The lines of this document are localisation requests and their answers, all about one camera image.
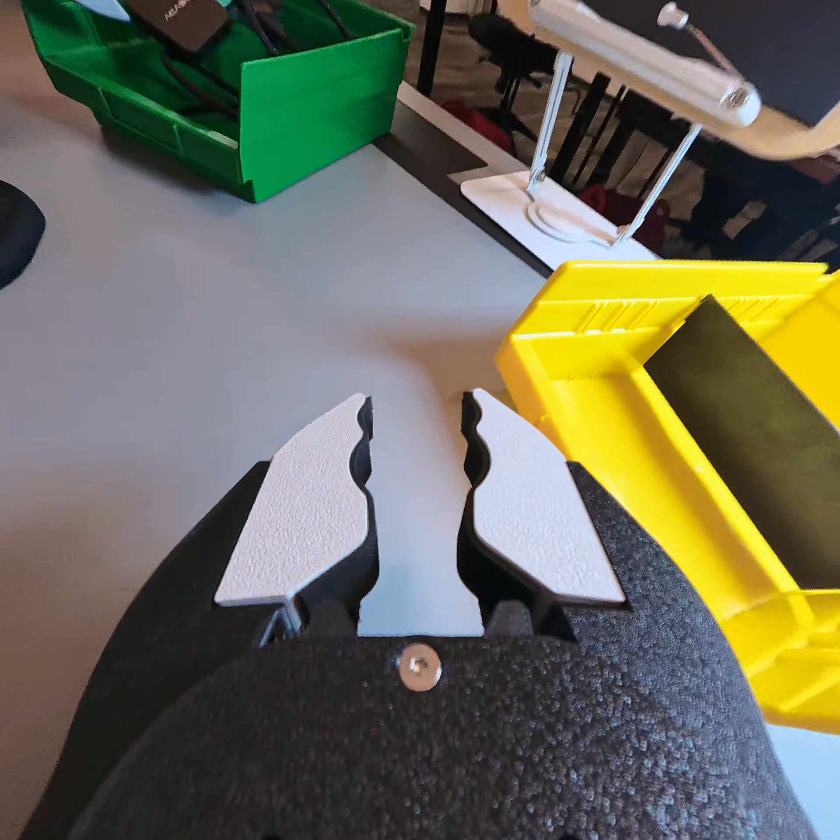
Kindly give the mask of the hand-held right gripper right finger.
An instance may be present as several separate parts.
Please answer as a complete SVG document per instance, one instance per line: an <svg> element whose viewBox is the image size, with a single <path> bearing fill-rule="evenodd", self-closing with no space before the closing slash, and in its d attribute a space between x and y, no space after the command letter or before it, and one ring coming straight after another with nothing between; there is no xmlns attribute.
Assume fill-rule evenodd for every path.
<svg viewBox="0 0 840 840"><path fill-rule="evenodd" d="M464 392L469 480L457 571L481 620L503 602L531 625L566 625L566 606L625 611L627 597L568 459L536 427L483 389Z"/></svg>

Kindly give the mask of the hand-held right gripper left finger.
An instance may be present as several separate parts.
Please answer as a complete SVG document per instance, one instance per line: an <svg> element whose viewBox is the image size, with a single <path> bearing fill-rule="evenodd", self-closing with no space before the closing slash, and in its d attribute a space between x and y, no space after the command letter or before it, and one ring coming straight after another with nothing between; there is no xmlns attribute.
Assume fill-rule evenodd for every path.
<svg viewBox="0 0 840 840"><path fill-rule="evenodd" d="M379 575L371 477L372 400L356 393L272 456L214 595L221 607L325 600L360 611Z"/></svg>

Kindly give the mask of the black hdmi splitter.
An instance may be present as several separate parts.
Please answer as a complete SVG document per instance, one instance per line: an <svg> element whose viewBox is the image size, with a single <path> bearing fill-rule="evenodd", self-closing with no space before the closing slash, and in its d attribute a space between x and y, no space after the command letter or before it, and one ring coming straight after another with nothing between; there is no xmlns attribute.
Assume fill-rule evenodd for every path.
<svg viewBox="0 0 840 840"><path fill-rule="evenodd" d="M232 25L227 9L216 1L125 1L122 5L144 33L189 56L214 47Z"/></svg>

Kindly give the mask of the yellow plastic bin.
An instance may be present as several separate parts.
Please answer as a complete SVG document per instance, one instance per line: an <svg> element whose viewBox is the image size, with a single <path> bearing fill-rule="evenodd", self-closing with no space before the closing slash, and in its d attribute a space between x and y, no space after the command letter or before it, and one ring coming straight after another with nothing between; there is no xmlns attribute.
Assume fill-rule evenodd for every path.
<svg viewBox="0 0 840 840"><path fill-rule="evenodd" d="M519 413L659 542L727 636L767 722L838 734L838 580L776 548L645 370L713 297L838 427L838 272L572 261L503 340Z"/></svg>

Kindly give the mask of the green plastic bin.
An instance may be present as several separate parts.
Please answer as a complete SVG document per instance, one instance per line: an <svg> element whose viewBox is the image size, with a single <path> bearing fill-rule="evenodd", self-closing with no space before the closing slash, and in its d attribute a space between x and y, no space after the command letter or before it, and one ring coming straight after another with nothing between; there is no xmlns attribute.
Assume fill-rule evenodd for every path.
<svg viewBox="0 0 840 840"><path fill-rule="evenodd" d="M202 54L73 2L22 2L58 93L102 128L260 203L387 134L415 26L364 2L218 2Z"/></svg>

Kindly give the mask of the black bin divider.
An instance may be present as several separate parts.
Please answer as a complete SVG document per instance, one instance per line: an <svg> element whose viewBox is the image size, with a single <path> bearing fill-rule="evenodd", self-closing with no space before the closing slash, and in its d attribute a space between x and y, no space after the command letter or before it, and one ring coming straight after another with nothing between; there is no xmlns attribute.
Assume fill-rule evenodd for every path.
<svg viewBox="0 0 840 840"><path fill-rule="evenodd" d="M798 586L838 589L837 427L713 296L644 367Z"/></svg>

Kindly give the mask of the white board stand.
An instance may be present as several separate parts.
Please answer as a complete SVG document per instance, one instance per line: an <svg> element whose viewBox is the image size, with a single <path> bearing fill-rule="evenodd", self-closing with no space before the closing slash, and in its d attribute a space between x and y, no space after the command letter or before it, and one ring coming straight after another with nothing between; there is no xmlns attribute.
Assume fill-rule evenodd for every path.
<svg viewBox="0 0 840 840"><path fill-rule="evenodd" d="M562 262L563 248L613 248L628 242L655 207L672 174L703 129L740 130L760 115L756 87L689 21L686 11L667 3L657 25L689 32L710 57L688 58L600 16L582 2L530 2L530 22L560 40L554 76L534 156L527 171L464 181L461 192L550 268ZM622 226L596 219L588 206L549 178L550 140L573 58L584 53L612 68L629 89L684 119L686 136L671 152L632 220Z"/></svg>

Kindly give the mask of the black office chair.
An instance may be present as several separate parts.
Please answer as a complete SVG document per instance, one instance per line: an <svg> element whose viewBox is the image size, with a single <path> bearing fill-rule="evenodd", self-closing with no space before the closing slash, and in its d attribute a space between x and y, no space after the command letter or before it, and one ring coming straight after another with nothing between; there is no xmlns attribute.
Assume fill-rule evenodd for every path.
<svg viewBox="0 0 840 840"><path fill-rule="evenodd" d="M532 142L537 136L513 112L520 85L525 81L542 88L553 77L558 50L526 35L511 21L497 14L479 14L468 23L469 36L487 51L482 61L500 69L495 90L501 95L494 108L479 108L479 113L508 135L520 133Z"/></svg>

